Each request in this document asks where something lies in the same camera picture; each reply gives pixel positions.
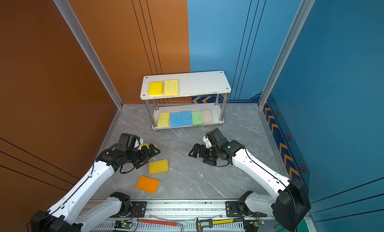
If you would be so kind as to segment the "green cellulose sponge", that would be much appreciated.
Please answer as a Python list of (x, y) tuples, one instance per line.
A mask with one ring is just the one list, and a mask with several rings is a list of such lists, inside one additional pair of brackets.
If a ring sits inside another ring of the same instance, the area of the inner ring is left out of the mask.
[(193, 126), (203, 125), (203, 117), (202, 117), (201, 111), (192, 111), (191, 115), (192, 115)]

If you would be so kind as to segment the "yellow cellulose sponge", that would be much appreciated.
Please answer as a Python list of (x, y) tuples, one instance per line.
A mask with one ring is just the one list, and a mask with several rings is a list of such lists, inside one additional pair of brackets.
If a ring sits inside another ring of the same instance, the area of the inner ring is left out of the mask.
[(164, 82), (164, 96), (172, 97), (179, 95), (179, 81), (176, 80), (166, 80)]
[(158, 117), (157, 126), (159, 128), (168, 128), (170, 126), (170, 112), (160, 112)]

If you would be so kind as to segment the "blue cellulose sponge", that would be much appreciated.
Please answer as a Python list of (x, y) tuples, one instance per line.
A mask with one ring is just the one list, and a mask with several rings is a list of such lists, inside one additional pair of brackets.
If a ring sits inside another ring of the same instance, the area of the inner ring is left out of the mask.
[(176, 128), (176, 127), (181, 127), (181, 126), (182, 126), (181, 113), (180, 112), (171, 113), (170, 114), (170, 127)]
[(181, 115), (181, 125), (182, 126), (193, 126), (192, 112), (191, 111), (182, 111)]

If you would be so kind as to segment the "beige foam sponge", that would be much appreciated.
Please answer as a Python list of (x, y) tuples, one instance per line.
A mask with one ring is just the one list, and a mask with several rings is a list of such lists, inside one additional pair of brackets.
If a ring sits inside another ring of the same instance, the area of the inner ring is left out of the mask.
[(202, 114), (202, 120), (204, 125), (212, 124), (213, 123), (213, 116), (211, 109), (204, 109), (201, 110)]

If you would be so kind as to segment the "thick yellow foam sponge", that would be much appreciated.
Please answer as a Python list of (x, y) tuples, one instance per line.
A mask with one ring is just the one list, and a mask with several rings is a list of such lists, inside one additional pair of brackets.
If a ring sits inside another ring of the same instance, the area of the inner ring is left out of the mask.
[(150, 96), (163, 96), (164, 95), (163, 81), (150, 82), (148, 94)]

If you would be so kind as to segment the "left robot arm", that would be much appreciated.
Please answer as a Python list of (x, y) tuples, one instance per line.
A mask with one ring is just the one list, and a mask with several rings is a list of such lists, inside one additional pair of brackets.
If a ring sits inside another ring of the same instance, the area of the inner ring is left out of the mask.
[(93, 165), (76, 185), (47, 211), (38, 211), (27, 223), (31, 232), (89, 232), (111, 216), (131, 216), (135, 214), (130, 196), (114, 192), (102, 203), (82, 213), (82, 209), (116, 171), (121, 172), (125, 164), (138, 169), (151, 158), (160, 154), (153, 144), (145, 146), (143, 139), (123, 133), (118, 143), (102, 151), (95, 157)]

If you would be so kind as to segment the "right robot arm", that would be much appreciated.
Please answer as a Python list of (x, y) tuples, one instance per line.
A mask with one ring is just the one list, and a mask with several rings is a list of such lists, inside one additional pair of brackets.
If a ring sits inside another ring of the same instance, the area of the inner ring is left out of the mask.
[(308, 189), (299, 179), (285, 177), (254, 157), (236, 140), (228, 141), (216, 128), (203, 138), (203, 144), (195, 144), (189, 152), (193, 158), (202, 158), (203, 163), (217, 166), (217, 160), (241, 169), (268, 192), (259, 196), (247, 191), (238, 200), (239, 211), (249, 217), (256, 213), (273, 216), (286, 230), (297, 231), (300, 222), (311, 209)]

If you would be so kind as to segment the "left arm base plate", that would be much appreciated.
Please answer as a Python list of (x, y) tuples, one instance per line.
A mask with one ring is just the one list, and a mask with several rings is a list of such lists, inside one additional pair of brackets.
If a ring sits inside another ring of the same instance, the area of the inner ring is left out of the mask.
[(144, 218), (146, 213), (147, 202), (131, 201), (128, 208), (123, 208), (117, 214), (120, 218)]

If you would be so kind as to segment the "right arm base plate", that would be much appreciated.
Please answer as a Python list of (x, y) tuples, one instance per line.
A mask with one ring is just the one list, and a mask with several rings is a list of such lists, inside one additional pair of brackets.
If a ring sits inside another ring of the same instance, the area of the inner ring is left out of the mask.
[(245, 205), (238, 201), (226, 201), (227, 217), (261, 217), (266, 218), (267, 215), (259, 212), (251, 212)]

